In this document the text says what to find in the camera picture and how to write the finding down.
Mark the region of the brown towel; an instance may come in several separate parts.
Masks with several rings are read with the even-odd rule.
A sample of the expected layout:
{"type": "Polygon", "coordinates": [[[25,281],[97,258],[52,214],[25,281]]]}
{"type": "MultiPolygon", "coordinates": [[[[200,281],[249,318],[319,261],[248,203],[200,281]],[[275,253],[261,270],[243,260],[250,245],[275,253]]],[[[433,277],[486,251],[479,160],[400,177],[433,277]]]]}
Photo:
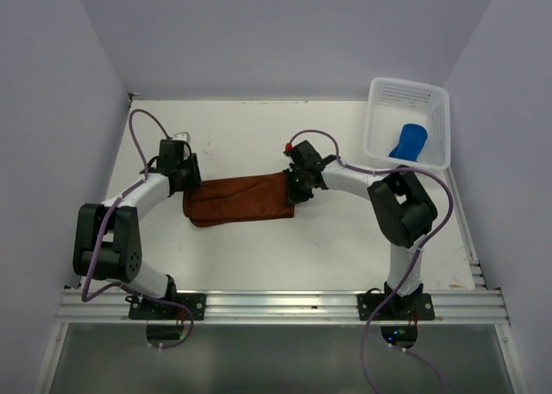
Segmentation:
{"type": "Polygon", "coordinates": [[[286,204],[285,174],[277,172],[204,181],[186,191],[183,212],[199,228],[231,222],[256,222],[294,217],[286,204]]]}

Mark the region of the blue towel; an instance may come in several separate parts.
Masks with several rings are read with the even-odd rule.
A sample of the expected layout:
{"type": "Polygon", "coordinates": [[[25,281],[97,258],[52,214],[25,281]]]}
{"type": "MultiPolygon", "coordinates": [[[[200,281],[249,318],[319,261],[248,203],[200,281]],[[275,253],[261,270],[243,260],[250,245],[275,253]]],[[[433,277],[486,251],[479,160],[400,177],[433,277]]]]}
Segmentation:
{"type": "Polygon", "coordinates": [[[415,123],[405,124],[401,129],[398,144],[389,153],[389,157],[417,162],[427,139],[428,132],[425,127],[415,123]]]}

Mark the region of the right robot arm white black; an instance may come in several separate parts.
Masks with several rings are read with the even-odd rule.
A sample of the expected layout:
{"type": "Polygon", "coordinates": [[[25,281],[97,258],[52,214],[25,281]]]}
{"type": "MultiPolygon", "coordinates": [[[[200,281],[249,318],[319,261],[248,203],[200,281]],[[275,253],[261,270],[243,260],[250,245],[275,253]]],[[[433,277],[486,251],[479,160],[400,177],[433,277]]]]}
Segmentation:
{"type": "Polygon", "coordinates": [[[414,260],[432,230],[437,209],[414,172],[384,172],[351,166],[336,155],[322,157],[308,142],[288,143],[285,205],[304,203],[315,189],[342,191],[370,202],[381,233],[390,242],[390,271],[384,284],[389,316],[404,318],[423,292],[420,265],[414,260]]]}

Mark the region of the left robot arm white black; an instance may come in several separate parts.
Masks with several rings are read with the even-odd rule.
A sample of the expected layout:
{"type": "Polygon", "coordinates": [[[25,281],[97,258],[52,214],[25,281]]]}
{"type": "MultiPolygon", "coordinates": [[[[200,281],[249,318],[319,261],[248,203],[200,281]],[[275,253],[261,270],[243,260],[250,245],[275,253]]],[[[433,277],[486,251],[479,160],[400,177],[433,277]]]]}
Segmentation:
{"type": "Polygon", "coordinates": [[[85,281],[81,300],[89,302],[112,287],[149,298],[159,318],[179,308],[174,279],[143,260],[140,221],[176,193],[198,188],[197,155],[185,139],[164,139],[159,153],[126,190],[78,211],[72,266],[85,281]]]}

